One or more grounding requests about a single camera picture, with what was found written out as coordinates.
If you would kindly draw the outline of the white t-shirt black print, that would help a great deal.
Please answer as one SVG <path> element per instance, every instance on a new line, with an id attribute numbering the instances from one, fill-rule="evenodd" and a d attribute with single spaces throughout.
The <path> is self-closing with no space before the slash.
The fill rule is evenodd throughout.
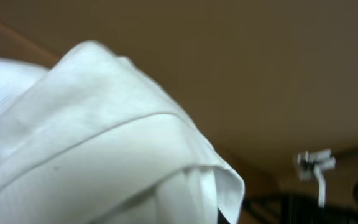
<path id="1" fill-rule="evenodd" d="M 237 223 L 245 185 L 187 113 L 97 42 L 0 58 L 0 223 Z"/>

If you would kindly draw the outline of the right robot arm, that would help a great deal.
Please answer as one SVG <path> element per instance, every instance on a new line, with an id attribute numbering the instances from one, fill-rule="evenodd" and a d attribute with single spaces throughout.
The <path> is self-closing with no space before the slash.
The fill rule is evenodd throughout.
<path id="1" fill-rule="evenodd" d="M 353 199 L 358 205 L 358 183 L 353 188 Z M 279 224 L 358 224 L 358 211 L 334 205 L 320 207 L 312 197 L 300 194 L 273 194 L 245 199 L 242 207 L 259 223 L 272 222 L 259 214 L 258 206 Z"/>

